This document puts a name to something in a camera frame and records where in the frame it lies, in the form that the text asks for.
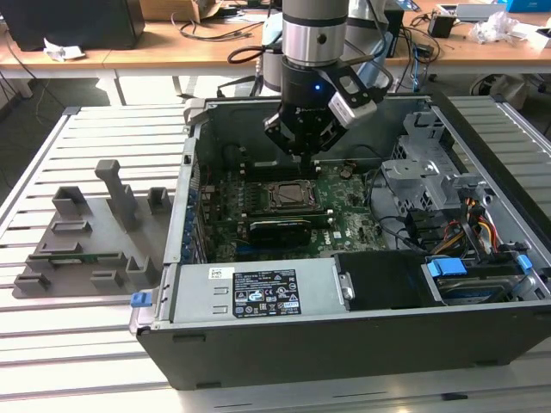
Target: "desk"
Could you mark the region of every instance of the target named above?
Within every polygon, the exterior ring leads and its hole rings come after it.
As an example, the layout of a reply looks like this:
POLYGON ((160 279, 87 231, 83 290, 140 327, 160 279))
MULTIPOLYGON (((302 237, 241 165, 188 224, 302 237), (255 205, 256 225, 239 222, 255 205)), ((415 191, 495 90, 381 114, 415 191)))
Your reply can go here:
MULTIPOLYGON (((436 0, 418 0, 422 13, 430 12, 436 0)), ((417 13, 406 12, 404 22, 409 24, 417 13)), ((521 22, 544 24, 551 13, 512 14, 521 22)), ((199 28, 197 34, 222 34, 246 24, 212 24, 199 28)), ((515 40, 513 44, 504 41, 478 45, 464 39, 471 24, 455 27, 449 39, 438 40, 442 46, 441 57, 429 67, 435 74, 480 74, 480 73, 549 73, 551 72, 551 49, 536 51, 530 44, 515 40)), ((112 105, 124 105, 124 95, 119 83, 125 76, 243 76, 254 71, 255 62, 244 65, 229 65, 227 55, 242 46, 259 44, 262 29, 252 30, 252 37, 223 43, 204 42, 183 38, 168 22, 150 22, 145 26, 137 46, 133 50, 87 51, 88 58, 58 63, 42 52, 21 52, 13 48, 20 59, 35 76, 40 78, 99 77, 108 85, 108 96, 112 105)), ((414 37, 423 43, 421 34, 414 37)), ((396 56, 387 59, 387 66, 398 76, 407 64, 407 49, 404 41, 397 47, 396 56)), ((7 78, 30 78, 11 56, 5 45, 0 46, 0 71, 7 78)))

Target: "yellow cable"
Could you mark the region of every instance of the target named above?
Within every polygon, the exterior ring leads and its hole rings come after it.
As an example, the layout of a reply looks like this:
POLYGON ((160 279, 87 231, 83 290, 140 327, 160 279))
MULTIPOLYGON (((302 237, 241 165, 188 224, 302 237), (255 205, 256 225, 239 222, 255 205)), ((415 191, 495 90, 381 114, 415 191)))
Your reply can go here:
POLYGON ((459 241, 464 235, 465 235, 465 232, 461 231, 459 234, 455 235, 449 241, 447 241, 442 247, 438 248, 438 250, 435 250, 432 254, 438 254, 440 251, 445 250, 448 247, 451 247, 454 243, 459 241))
POLYGON ((493 236, 492 236, 492 230, 490 229, 490 226, 488 224, 485 224, 484 222, 479 221, 479 225, 483 228, 486 228, 486 231, 488 231, 488 237, 490 241, 490 245, 493 246, 493 236))

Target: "computer tower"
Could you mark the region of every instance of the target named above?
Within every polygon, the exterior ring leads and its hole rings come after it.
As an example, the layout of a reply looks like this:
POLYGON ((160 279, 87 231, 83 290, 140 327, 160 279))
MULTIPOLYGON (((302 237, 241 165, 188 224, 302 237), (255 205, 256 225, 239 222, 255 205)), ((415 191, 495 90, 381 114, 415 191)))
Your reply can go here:
POLYGON ((399 28, 401 27, 402 19, 404 18, 404 10, 394 0, 389 0, 385 5, 385 17, 388 20, 387 31, 393 36, 390 47, 388 48, 387 57, 392 58, 396 52, 399 28))
POLYGON ((24 52, 44 39, 86 49, 132 49, 144 30, 139 0, 0 0, 0 14, 24 52))

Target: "floor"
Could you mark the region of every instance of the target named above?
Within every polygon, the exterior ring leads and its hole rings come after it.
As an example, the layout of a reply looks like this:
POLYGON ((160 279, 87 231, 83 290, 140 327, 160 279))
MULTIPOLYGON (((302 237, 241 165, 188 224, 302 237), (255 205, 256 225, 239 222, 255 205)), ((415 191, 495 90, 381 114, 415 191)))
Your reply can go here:
MULTIPOLYGON (((449 96, 461 96, 468 94, 469 85, 473 80, 474 78, 471 76, 438 77, 436 82, 429 84, 428 87, 438 87, 449 96)), ((184 93, 193 93, 197 79, 183 79, 182 83, 184 93)), ((170 102, 179 102, 178 98, 170 96, 172 91, 169 78, 152 79, 149 83, 134 78, 133 83, 128 80, 122 84, 128 104, 151 102, 149 100, 151 95, 145 90, 145 84, 150 84, 152 86, 150 89, 164 90, 164 95, 160 97, 157 95, 153 99, 154 101, 159 99, 167 102, 168 94, 170 102)), ((96 79, 53 79, 48 83, 48 89, 67 107, 107 106, 107 94, 96 85, 96 79)), ((209 87, 210 89, 207 88, 205 93, 212 94, 214 97, 215 85, 210 84, 209 87)), ((245 88, 239 87, 225 91, 225 93, 228 96, 232 96, 233 93, 245 96, 245 88)), ((32 89, 34 96, 31 99, 15 102, 12 100, 10 108, 0 115, 0 202, 9 194, 10 188, 15 185, 63 113, 63 108, 50 95, 44 93, 40 84, 33 84, 32 89)), ((542 131, 551 120, 549 115, 551 113, 551 95, 544 95, 532 89, 521 113, 532 125, 542 131)))

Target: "power supply label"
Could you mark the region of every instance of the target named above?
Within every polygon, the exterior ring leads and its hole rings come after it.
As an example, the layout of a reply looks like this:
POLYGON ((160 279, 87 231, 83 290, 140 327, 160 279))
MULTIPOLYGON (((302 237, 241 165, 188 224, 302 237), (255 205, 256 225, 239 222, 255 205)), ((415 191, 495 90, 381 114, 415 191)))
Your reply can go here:
POLYGON ((299 284, 293 269, 233 274, 233 315, 237 318, 300 314, 299 284))

